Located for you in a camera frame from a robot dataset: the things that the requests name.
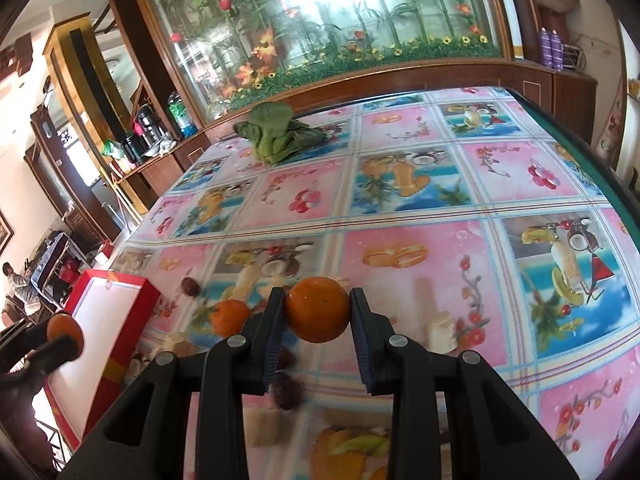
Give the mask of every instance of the metal screw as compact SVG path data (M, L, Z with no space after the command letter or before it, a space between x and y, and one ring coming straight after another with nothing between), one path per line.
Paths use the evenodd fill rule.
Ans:
M156 363L160 366L164 366L169 364L174 360L174 355L171 352L160 352L158 357L156 357Z
M403 335L393 334L389 338L389 344L391 346L395 346L396 348L400 348L402 346L407 346L409 344L409 341Z
M462 354L462 360L468 365L477 365L480 362L480 354L467 350Z
M226 344L231 346L231 348L238 348L239 346L242 346L244 343L246 343L246 338L240 334L233 335L226 340Z

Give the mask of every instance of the ceiling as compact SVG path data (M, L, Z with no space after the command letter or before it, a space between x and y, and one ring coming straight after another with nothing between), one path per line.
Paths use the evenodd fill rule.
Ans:
M33 42L33 64L31 70L22 77L18 78L13 74L0 82L0 156L11 143L19 143L24 149L33 143L30 115L44 98L42 87L49 72L42 51L53 25L85 12L95 21L107 4L108 0L30 0L24 7L0 48L12 44L17 38L30 32ZM112 20L113 14L110 11L98 29L104 29ZM115 29L109 34L97 34L97 40L105 59L117 60L112 77L116 84L126 80L128 91L135 68L124 47L120 32ZM123 98L127 102L129 96L123 95ZM58 123L64 121L63 114L60 118L61 113L62 109L56 109L54 105L52 114L57 115Z

